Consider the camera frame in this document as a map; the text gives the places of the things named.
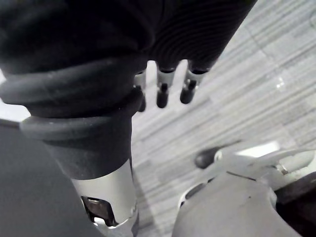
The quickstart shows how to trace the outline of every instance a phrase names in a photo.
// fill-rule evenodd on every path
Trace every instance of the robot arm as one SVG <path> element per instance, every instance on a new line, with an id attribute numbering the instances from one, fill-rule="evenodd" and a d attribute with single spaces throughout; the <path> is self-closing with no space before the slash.
<path id="1" fill-rule="evenodd" d="M 24 105 L 20 125 L 43 141 L 106 236 L 135 236 L 131 117 L 144 101 L 135 75 L 158 64 L 159 107 L 189 60 L 189 103 L 254 0 L 25 0 L 0 3 L 0 97 Z"/>

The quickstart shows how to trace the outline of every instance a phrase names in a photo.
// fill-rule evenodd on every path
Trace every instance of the black rubber tip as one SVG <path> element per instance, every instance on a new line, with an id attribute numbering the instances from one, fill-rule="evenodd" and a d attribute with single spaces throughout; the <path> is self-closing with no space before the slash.
<path id="1" fill-rule="evenodd" d="M 193 100 L 194 97 L 194 91 L 182 89 L 181 95 L 180 95 L 180 101 L 182 104 L 188 104 Z"/>
<path id="2" fill-rule="evenodd" d="M 205 169 L 214 163 L 216 152 L 222 147 L 214 147 L 201 151 L 194 160 L 195 165 L 200 169 Z"/>
<path id="3" fill-rule="evenodd" d="M 146 96 L 143 95 L 142 104 L 140 105 L 138 112 L 144 112 L 146 109 Z"/>
<path id="4" fill-rule="evenodd" d="M 161 109 L 167 106 L 168 93 L 158 91 L 157 93 L 157 106 Z"/>
<path id="5" fill-rule="evenodd" d="M 157 92 L 157 101 L 156 104 L 159 108 L 163 109 L 167 106 L 168 103 L 168 85 L 166 83 L 163 83 L 161 85 L 160 90 Z"/>

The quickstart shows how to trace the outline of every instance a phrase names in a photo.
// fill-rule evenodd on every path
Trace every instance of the white robot part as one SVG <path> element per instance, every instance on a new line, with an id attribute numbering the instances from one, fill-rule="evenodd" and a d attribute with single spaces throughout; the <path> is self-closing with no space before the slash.
<path id="1" fill-rule="evenodd" d="M 277 141 L 222 148 L 181 196 L 172 236 L 299 237 L 277 213 L 275 191 L 314 172 L 314 150 L 285 151 Z"/>

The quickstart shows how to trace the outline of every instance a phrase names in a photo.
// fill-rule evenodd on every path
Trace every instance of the gray floor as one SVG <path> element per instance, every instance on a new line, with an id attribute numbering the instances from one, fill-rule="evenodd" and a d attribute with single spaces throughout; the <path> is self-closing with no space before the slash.
<path id="1" fill-rule="evenodd" d="M 197 151 L 258 138 L 316 147 L 315 0 L 259 0 L 190 105 L 179 101 L 185 66 L 161 110 L 151 64 L 148 107 L 133 118 L 141 237 L 171 236 Z"/>

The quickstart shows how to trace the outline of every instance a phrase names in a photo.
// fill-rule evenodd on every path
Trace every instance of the black fabric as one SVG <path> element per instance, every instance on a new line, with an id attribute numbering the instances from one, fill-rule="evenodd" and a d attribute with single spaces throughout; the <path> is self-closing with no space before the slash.
<path id="1" fill-rule="evenodd" d="M 102 237 L 44 146 L 0 124 L 3 237 Z"/>

